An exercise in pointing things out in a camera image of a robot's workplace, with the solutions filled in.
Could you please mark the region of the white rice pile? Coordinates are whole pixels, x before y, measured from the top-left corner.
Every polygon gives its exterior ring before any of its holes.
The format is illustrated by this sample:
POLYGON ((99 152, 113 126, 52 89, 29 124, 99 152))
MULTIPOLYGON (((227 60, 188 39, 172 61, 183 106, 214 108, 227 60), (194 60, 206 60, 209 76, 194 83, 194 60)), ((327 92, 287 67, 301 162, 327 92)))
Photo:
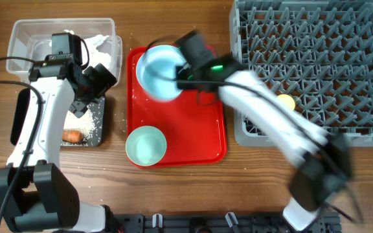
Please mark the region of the white rice pile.
POLYGON ((62 146, 99 146, 102 143, 103 121, 104 112, 99 111, 97 107, 89 108, 80 118, 68 111, 63 129, 65 131, 79 131, 83 135, 83 139, 78 143, 63 140, 62 146))

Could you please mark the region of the orange carrot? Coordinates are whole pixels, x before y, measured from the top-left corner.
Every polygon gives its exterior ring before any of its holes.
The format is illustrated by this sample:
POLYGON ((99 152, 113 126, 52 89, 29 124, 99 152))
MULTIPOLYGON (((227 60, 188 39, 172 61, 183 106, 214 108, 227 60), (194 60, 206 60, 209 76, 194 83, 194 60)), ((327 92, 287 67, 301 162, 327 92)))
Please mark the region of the orange carrot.
POLYGON ((79 143, 83 139, 84 135, 77 130, 65 130, 62 134, 62 140, 70 143, 79 143))

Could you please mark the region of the white napkin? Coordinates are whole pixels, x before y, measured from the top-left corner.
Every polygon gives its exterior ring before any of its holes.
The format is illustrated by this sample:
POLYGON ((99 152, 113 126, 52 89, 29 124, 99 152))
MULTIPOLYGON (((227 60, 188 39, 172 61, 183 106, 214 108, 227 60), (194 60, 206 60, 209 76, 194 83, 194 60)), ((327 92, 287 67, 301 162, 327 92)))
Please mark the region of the white napkin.
POLYGON ((82 43, 82 59, 83 64, 87 63, 87 59, 89 59, 88 66, 95 67, 99 63, 101 63, 105 68, 110 67, 111 63, 111 55, 110 52, 102 52, 101 47, 106 44, 106 41, 109 36, 104 36, 98 34, 96 36, 85 38, 85 44, 87 45, 89 55, 87 55, 87 51, 85 50, 85 46, 82 43))

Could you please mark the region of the light blue plate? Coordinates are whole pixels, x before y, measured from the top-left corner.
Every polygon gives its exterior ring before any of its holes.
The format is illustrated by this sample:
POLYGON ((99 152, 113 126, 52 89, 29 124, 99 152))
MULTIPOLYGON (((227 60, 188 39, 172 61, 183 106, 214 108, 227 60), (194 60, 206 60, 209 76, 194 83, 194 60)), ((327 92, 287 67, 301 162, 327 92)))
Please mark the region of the light blue plate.
POLYGON ((182 90, 177 88, 175 72, 186 63, 179 48, 158 45, 141 55, 136 65, 136 77, 145 93, 159 102, 175 100, 182 90))

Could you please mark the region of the light green bowl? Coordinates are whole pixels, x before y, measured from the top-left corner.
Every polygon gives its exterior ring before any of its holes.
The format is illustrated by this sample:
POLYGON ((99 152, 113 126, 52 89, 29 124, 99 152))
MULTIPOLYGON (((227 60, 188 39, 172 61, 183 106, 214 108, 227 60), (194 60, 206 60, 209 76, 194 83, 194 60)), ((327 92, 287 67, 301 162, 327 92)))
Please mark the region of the light green bowl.
POLYGON ((141 126, 133 130, 126 140, 126 154, 138 166, 157 164, 164 157, 166 149, 166 137, 153 126, 141 126))

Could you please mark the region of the yellow plastic cup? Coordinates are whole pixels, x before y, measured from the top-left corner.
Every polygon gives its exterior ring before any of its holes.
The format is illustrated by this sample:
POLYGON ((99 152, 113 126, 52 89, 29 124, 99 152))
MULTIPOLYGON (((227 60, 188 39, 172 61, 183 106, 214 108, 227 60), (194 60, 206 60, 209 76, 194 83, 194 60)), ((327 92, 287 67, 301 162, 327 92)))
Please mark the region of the yellow plastic cup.
POLYGON ((280 94, 277 96, 277 100, 279 100, 284 106, 286 106, 290 111, 294 111, 296 108, 296 102, 292 96, 288 94, 280 94))

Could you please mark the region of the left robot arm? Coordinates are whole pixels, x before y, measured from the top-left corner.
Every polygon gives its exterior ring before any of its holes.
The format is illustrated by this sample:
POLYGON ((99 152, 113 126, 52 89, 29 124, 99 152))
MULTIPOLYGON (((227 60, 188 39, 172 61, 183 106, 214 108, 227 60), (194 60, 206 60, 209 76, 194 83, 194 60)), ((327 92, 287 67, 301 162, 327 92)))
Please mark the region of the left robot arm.
POLYGON ((0 226, 12 232, 123 232, 110 207, 82 202, 60 170, 60 146, 68 113, 82 116, 116 84, 103 65, 92 67, 85 41, 52 35, 52 52, 33 61, 27 112, 16 146, 0 168, 0 226))

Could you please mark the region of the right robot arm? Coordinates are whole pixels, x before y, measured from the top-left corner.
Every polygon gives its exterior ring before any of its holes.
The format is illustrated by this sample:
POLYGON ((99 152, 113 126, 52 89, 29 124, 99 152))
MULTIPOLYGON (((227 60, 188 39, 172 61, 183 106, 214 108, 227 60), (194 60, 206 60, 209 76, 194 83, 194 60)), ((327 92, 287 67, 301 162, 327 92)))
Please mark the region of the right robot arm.
POLYGON ((180 89, 213 92, 226 105, 243 113, 267 135, 296 168, 289 184, 291 199, 283 217, 293 230, 311 226, 332 198, 346 190, 357 212, 363 213, 354 191, 349 139, 324 128, 287 108, 258 78, 232 55, 217 56, 196 30, 175 41, 186 63, 178 67, 175 81, 180 89))

